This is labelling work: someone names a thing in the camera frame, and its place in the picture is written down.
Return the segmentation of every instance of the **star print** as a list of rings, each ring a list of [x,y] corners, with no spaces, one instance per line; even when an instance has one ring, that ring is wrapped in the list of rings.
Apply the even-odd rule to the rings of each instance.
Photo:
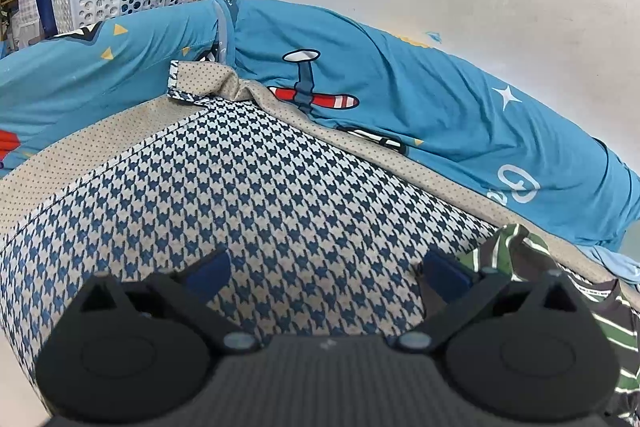
[[[502,95],[502,110],[504,111],[509,102],[522,102],[522,100],[518,100],[513,94],[511,94],[511,86],[507,86],[506,89],[497,89],[497,87],[492,87],[494,91],[499,92]]]

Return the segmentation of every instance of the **ribbed black surface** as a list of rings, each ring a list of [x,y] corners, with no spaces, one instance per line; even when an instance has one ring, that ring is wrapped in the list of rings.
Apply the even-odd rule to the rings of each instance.
[[[55,419],[50,427],[72,427]],[[222,362],[205,390],[153,427],[488,427],[503,420],[464,402],[430,359],[379,337],[275,337]],[[605,427],[597,418],[566,426]]]

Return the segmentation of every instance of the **green and black striped clothing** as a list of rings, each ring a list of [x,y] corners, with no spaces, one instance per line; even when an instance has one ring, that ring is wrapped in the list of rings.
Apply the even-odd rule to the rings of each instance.
[[[513,280],[536,281],[549,269],[564,269],[586,300],[593,317],[611,342],[620,362],[620,379],[608,412],[633,421],[640,412],[640,315],[622,295],[617,279],[591,284],[560,266],[549,255],[545,242],[522,225],[507,225],[475,250],[460,256],[466,267],[479,271],[491,266]]]

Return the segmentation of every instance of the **bed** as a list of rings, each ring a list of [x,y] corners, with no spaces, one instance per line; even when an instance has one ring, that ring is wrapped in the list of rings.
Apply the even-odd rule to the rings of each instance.
[[[606,145],[468,62],[314,7],[212,0],[58,36],[0,61],[0,115],[0,317],[33,384],[95,271],[139,280],[226,248],[211,305],[261,340],[397,335],[424,316],[414,266],[431,248],[460,255],[521,223],[603,282],[573,243],[614,247],[638,218],[637,176]],[[469,142],[478,121],[492,132]],[[593,169],[566,181],[581,157]],[[572,214],[624,190],[617,220]],[[542,219],[549,204],[564,213]]]

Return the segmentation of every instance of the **houndstooth pattern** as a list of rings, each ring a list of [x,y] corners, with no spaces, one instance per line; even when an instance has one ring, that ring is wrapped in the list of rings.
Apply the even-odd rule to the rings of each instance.
[[[196,113],[89,172],[0,243],[2,326],[25,372],[94,271],[182,269],[226,246],[210,303],[274,333],[398,334],[422,317],[412,265],[495,227],[252,103]]]

